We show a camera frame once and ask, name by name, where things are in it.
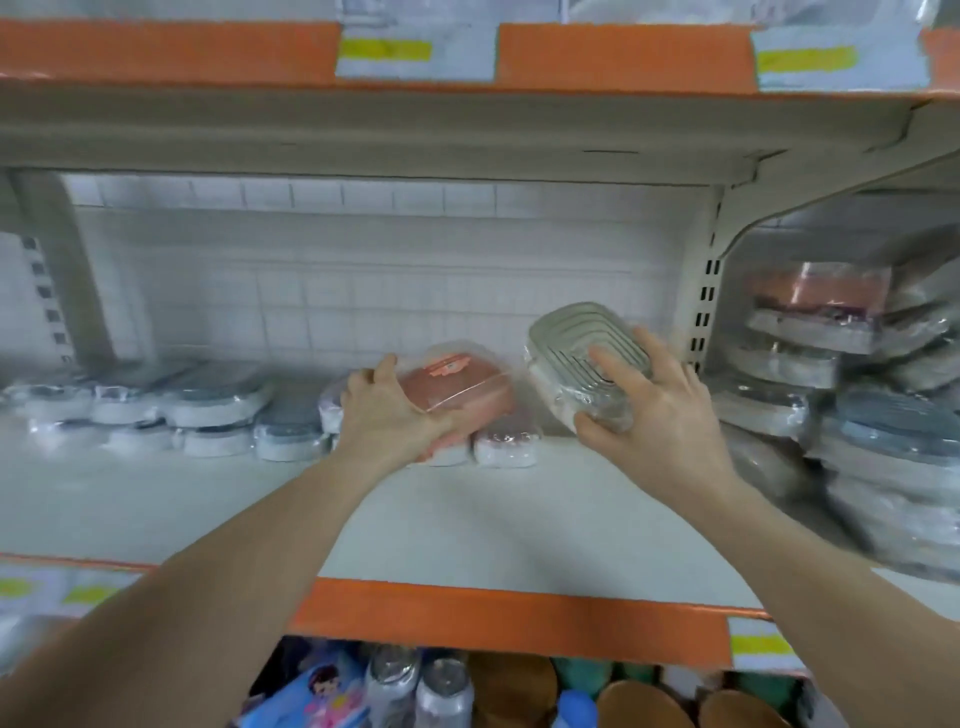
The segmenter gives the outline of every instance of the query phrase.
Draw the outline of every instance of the store shelf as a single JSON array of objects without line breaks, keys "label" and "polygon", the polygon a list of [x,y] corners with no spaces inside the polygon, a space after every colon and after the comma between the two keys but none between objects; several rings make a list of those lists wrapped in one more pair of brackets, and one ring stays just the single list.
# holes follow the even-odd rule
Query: store shelf
[{"label": "store shelf", "polygon": [[[0,554],[28,563],[146,569],[300,469],[174,452],[44,458],[22,429],[0,420]],[[717,667],[731,659],[727,617],[763,617],[712,546],[572,438],[548,438],[531,470],[397,473],[320,577],[296,632]],[[957,588],[898,583],[960,619]]]},{"label": "store shelf", "polygon": [[[751,28],[521,25],[499,30],[491,84],[433,90],[758,94]],[[960,93],[960,33],[924,31],[932,83]],[[0,75],[31,83],[271,88],[370,87],[336,78],[340,26],[283,22],[0,22]]]}]

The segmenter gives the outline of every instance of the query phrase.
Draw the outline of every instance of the bottle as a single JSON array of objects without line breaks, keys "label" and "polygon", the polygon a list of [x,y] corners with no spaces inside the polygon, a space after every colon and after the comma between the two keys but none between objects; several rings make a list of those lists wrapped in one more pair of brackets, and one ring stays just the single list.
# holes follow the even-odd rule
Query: bottle
[{"label": "bottle", "polygon": [[423,670],[415,728],[469,728],[472,711],[473,684],[461,660],[444,657]]},{"label": "bottle", "polygon": [[557,701],[553,728],[596,728],[596,703],[583,691],[563,691]]},{"label": "bottle", "polygon": [[371,728],[411,728],[420,654],[413,647],[382,644],[373,653],[365,679]]}]

